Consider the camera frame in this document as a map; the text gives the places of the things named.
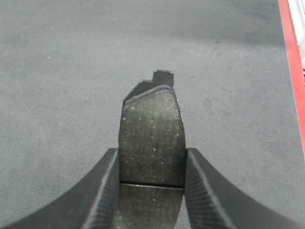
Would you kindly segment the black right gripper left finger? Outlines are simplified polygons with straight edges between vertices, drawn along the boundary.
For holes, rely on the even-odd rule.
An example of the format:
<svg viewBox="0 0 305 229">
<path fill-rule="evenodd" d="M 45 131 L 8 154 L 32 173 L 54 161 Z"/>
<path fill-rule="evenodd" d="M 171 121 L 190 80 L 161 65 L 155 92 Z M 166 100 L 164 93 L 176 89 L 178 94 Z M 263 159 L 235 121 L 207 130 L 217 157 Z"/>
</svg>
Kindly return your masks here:
<svg viewBox="0 0 305 229">
<path fill-rule="evenodd" d="M 119 197 L 119 154 L 110 148 L 62 196 L 8 229 L 111 229 Z"/>
</svg>

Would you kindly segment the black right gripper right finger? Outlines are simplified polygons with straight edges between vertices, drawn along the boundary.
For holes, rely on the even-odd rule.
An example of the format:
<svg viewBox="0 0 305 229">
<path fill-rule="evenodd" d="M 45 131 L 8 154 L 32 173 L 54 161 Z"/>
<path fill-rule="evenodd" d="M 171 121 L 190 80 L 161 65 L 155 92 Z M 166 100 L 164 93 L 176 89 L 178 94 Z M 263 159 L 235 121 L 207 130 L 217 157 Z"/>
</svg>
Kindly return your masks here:
<svg viewBox="0 0 305 229">
<path fill-rule="evenodd" d="M 196 149 L 187 150 L 184 186 L 193 229 L 303 229 L 242 192 Z"/>
</svg>

